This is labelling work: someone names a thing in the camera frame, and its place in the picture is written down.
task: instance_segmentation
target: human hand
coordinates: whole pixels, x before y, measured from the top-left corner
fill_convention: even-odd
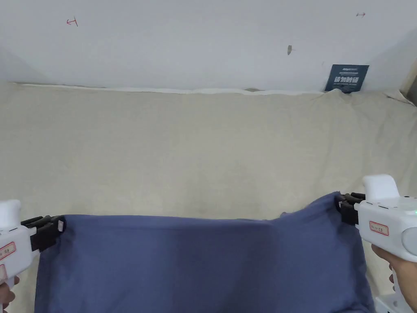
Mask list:
[[[15,277],[15,285],[20,281],[19,277]],[[5,308],[9,306],[9,303],[15,299],[15,294],[10,291],[9,286],[6,283],[0,285],[0,303],[3,303],[3,312]]]
[[[417,313],[417,263],[403,260],[374,245],[372,245],[372,250],[377,256],[388,261],[391,270],[395,270],[398,285],[405,301]],[[392,275],[389,280],[394,283]]]

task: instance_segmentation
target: blue towel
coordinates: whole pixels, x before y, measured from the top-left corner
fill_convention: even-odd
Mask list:
[[[35,313],[373,312],[337,192],[275,220],[67,216]]]

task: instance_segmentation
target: dark blue sign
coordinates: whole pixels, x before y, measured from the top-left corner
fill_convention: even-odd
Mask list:
[[[333,64],[325,91],[340,89],[344,93],[361,90],[369,65]]]

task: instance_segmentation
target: beige cloth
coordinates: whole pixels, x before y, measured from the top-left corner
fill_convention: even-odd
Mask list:
[[[417,109],[398,91],[168,94],[0,85],[0,199],[38,215],[273,219],[388,173],[417,195]],[[389,270],[365,245],[375,294]],[[9,312],[31,312],[36,265]]]

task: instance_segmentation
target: white wall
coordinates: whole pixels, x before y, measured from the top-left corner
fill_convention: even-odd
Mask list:
[[[399,88],[416,12],[414,0],[2,1],[0,79],[321,91],[339,63],[369,64],[365,89]]]

